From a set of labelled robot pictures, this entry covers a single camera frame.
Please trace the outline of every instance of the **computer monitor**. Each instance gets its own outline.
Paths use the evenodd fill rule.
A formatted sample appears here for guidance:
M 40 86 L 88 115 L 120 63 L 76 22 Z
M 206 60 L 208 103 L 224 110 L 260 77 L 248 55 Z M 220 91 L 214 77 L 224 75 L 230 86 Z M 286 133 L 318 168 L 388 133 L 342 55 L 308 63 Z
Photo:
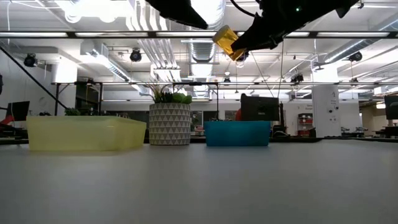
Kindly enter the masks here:
M 26 121 L 29 103 L 29 101 L 9 103 L 6 116 L 12 116 L 14 121 Z
M 242 121 L 279 121 L 279 99 L 241 96 Z
M 398 96 L 385 96 L 387 119 L 398 119 Z

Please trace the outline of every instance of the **gray table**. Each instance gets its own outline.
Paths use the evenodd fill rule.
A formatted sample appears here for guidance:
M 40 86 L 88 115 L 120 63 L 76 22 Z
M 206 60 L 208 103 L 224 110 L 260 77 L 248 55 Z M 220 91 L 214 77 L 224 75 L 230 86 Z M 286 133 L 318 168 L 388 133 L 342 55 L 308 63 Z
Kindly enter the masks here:
M 398 144 L 0 147 L 0 223 L 398 223 Z

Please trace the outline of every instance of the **teal bin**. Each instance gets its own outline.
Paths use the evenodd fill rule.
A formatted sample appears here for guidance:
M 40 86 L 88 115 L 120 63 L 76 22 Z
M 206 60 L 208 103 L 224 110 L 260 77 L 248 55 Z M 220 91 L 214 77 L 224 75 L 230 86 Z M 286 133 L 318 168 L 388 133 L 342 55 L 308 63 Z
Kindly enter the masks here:
M 207 146 L 268 146 L 269 121 L 205 122 Z

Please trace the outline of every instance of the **white patterned pot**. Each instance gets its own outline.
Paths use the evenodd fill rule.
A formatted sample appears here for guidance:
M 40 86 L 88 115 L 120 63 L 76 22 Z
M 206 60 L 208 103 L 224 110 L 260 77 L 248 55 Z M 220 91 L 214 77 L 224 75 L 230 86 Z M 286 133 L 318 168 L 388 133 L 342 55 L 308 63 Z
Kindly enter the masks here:
M 155 146 L 190 144 L 190 105 L 156 103 L 149 106 L 149 143 Z

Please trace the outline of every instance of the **white column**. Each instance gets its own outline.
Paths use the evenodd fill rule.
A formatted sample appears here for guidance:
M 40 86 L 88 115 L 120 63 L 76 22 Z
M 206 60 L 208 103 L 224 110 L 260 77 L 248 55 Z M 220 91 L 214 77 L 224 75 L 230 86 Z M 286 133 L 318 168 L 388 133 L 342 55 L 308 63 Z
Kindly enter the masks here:
M 338 82 L 337 69 L 333 65 L 313 71 L 312 75 L 314 82 Z M 341 136 L 338 86 L 312 87 L 312 105 L 317 137 Z
M 60 63 L 52 65 L 52 81 L 55 83 L 73 83 L 77 81 L 77 64 L 68 59 L 61 59 Z M 60 94 L 58 99 L 68 108 L 74 108 L 76 103 L 76 86 L 69 85 Z M 58 105 L 58 116 L 63 116 L 65 109 Z

